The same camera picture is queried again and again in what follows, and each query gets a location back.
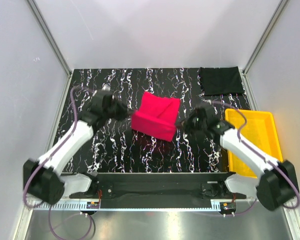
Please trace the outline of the pink t shirt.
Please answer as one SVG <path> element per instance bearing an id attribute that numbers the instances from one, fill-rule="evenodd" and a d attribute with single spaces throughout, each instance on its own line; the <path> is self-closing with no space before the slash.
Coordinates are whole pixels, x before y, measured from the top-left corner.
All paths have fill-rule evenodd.
<path id="1" fill-rule="evenodd" d="M 140 108 L 131 116 L 131 128 L 159 140 L 171 142 L 177 131 L 176 121 L 181 100 L 144 92 Z"/>

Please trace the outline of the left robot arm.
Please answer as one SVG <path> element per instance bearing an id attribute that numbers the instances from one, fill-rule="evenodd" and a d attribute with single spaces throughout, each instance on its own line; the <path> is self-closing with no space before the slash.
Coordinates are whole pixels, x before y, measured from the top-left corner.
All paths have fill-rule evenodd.
<path id="1" fill-rule="evenodd" d="M 82 110 L 74 112 L 74 122 L 68 132 L 38 159 L 28 159 L 23 165 L 23 202 L 32 195 L 44 203 L 56 204 L 63 197 L 92 197 L 97 193 L 95 175 L 62 172 L 76 152 L 110 120 L 123 121 L 133 110 L 118 100 L 108 89 L 93 91 Z"/>

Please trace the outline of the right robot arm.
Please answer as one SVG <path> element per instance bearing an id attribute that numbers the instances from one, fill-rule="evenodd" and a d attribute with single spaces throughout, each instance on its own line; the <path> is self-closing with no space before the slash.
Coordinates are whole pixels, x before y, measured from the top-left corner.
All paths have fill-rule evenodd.
<path id="1" fill-rule="evenodd" d="M 259 201 L 264 208 L 274 211 L 279 207 L 297 209 L 300 206 L 300 190 L 294 165 L 265 153 L 247 140 L 241 130 L 215 114 L 210 104 L 196 107 L 181 121 L 181 129 L 187 134 L 202 132 L 205 136 L 230 151 L 243 161 L 255 174 L 255 179 L 234 173 L 225 180 L 231 193 L 242 194 Z"/>

